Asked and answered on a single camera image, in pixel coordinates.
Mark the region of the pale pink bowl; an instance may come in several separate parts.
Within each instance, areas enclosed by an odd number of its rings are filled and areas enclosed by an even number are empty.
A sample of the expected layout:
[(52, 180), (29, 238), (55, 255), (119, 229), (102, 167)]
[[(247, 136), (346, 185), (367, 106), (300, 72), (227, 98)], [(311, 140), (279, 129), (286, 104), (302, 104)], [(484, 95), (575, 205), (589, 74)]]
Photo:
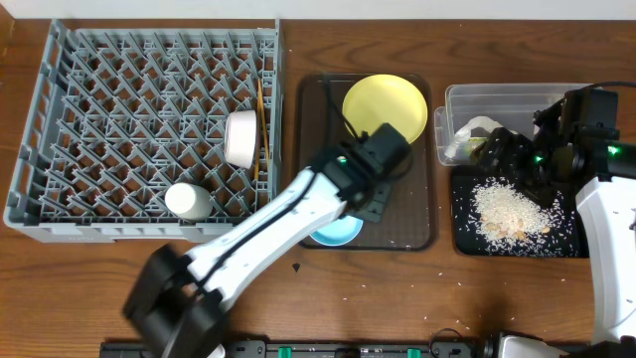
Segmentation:
[(232, 112), (226, 120), (226, 161), (233, 166), (248, 169), (254, 161), (257, 134), (257, 117), (254, 110)]

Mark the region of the wooden chopstick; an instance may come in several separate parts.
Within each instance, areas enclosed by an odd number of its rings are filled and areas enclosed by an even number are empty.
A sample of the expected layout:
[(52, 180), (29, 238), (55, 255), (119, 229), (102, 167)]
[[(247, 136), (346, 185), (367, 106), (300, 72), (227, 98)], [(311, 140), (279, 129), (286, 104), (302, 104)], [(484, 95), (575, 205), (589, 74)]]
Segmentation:
[(261, 133), (262, 133), (262, 139), (263, 139), (263, 148), (265, 151), (265, 163), (267, 165), (267, 167), (269, 167), (269, 160), (270, 160), (270, 155), (269, 155), (269, 144), (268, 144), (268, 134), (267, 134), (267, 125), (266, 125), (266, 120), (265, 120), (265, 106), (264, 106), (264, 93), (263, 93), (263, 85), (262, 85), (262, 80), (258, 79), (258, 97), (257, 97), (257, 110), (258, 110), (258, 117), (260, 120), (260, 129), (261, 129)]
[(255, 156), (254, 156), (254, 181), (257, 182), (259, 178), (260, 171), (260, 150), (261, 150), (261, 142), (262, 142), (262, 123), (264, 116), (264, 101), (263, 101), (263, 92), (262, 92), (262, 80), (257, 80), (257, 98), (256, 98), (256, 122), (257, 122), (257, 136), (256, 136), (256, 147), (255, 147)]

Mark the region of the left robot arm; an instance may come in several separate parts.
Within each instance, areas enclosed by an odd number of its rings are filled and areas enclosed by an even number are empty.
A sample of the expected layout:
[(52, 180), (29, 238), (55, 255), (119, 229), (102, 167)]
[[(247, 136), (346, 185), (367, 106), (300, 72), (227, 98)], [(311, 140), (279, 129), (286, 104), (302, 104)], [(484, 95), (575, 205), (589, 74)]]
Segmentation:
[(287, 188), (216, 240), (178, 254), (164, 245), (145, 263), (123, 314), (155, 357), (209, 357), (228, 313), (265, 269), (349, 210), (361, 210), (411, 153), (388, 123), (324, 147)]

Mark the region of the green orange snack wrapper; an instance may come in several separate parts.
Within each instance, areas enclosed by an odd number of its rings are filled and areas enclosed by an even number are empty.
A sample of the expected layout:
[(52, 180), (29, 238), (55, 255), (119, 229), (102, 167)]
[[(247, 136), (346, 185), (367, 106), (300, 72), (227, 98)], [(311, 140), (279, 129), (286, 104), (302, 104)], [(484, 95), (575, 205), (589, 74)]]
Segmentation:
[(487, 140), (487, 137), (471, 137), (464, 143), (463, 152), (470, 156), (475, 149), (484, 144)]

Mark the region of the small white cup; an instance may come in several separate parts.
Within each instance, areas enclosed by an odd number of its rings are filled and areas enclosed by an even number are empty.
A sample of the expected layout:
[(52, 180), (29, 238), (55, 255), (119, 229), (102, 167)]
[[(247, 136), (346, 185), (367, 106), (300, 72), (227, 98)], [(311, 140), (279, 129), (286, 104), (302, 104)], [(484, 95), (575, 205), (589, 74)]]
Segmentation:
[(167, 208), (183, 220), (199, 222), (206, 220), (213, 211), (210, 193), (203, 187), (176, 183), (165, 193)]

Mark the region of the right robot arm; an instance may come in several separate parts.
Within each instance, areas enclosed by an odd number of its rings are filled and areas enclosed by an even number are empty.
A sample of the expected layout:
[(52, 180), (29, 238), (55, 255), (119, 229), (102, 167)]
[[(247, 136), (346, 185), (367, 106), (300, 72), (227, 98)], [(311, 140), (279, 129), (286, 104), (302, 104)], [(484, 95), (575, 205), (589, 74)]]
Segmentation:
[(594, 292), (594, 328), (580, 357), (635, 354), (635, 147), (619, 140), (616, 82), (566, 92), (534, 115), (534, 138), (499, 127), (471, 154), (538, 204), (575, 195)]

